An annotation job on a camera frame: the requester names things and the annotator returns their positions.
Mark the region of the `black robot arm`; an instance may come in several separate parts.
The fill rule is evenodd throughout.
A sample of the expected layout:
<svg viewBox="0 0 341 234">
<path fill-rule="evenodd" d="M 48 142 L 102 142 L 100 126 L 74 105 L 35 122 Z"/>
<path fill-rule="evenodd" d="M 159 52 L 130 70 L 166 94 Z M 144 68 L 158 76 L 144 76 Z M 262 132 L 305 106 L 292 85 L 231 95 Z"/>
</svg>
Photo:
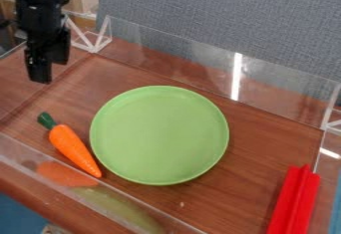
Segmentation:
<svg viewBox="0 0 341 234">
<path fill-rule="evenodd" d="M 63 6 L 70 0 L 15 0 L 16 22 L 27 35 L 25 67 L 32 82 L 52 82 L 52 64 L 70 59 L 71 30 Z"/>
</svg>

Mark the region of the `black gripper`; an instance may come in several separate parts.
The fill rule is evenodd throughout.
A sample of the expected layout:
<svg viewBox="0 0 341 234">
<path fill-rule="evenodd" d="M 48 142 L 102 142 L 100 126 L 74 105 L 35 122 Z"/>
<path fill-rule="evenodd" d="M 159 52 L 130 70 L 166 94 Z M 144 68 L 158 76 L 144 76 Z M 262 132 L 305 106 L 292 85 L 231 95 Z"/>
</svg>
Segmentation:
<svg viewBox="0 0 341 234">
<path fill-rule="evenodd" d="M 64 25 L 62 7 L 68 0 L 16 0 L 19 28 L 27 34 L 25 67 L 32 82 L 52 82 L 54 63 L 70 60 L 71 30 Z"/>
</svg>

